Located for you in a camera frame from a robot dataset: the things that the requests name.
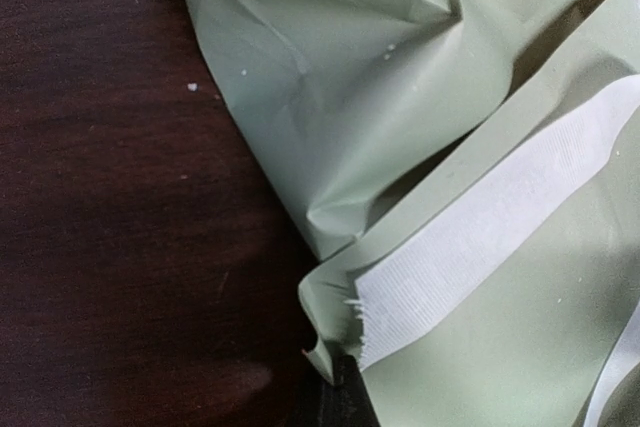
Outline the green and pink wrapping paper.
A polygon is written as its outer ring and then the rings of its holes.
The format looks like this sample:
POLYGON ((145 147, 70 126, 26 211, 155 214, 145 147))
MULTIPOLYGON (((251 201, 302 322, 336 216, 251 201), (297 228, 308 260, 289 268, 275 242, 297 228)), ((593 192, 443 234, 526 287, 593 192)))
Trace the green and pink wrapping paper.
POLYGON ((317 335, 305 426, 340 357, 366 387, 357 279, 545 126, 639 79, 639 0, 186 4, 233 120, 318 259, 298 288, 317 335))

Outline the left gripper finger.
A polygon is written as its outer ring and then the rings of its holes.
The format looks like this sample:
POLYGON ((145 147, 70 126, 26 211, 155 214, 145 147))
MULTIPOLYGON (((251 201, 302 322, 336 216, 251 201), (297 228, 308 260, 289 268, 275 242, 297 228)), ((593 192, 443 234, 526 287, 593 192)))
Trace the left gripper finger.
POLYGON ((380 427, 354 357, 334 362, 334 383, 319 381, 314 425, 321 427, 380 427))

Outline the white printed ribbon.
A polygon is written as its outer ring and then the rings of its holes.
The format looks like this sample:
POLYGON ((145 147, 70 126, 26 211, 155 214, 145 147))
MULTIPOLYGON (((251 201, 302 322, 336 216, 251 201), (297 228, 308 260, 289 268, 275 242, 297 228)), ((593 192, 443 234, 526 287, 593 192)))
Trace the white printed ribbon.
POLYGON ((384 426, 633 424, 638 77, 523 142, 356 291, 384 426))

